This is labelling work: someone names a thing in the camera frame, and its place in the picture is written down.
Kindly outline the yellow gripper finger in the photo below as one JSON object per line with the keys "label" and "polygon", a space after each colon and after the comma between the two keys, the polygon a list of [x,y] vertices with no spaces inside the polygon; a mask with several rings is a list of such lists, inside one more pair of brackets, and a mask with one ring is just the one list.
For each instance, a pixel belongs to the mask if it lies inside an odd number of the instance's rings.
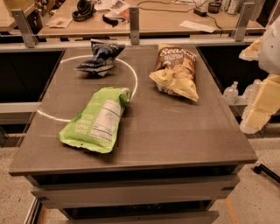
{"label": "yellow gripper finger", "polygon": [[240,130],[255,134],[280,109],[280,75],[270,74],[266,79],[253,84],[248,105],[241,117]]}
{"label": "yellow gripper finger", "polygon": [[239,58],[246,61],[258,60],[261,41],[262,38],[258,38],[250,46],[242,50],[239,54]]}

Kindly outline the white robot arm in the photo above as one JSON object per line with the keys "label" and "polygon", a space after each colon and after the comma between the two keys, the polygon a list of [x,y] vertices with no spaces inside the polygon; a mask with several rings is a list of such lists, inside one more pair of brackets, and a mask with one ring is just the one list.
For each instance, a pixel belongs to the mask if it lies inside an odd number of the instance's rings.
{"label": "white robot arm", "polygon": [[245,50],[239,58],[257,60],[269,75],[255,80],[248,92],[247,106],[241,117],[240,130],[255,134],[280,109],[280,17],[268,25],[265,33]]}

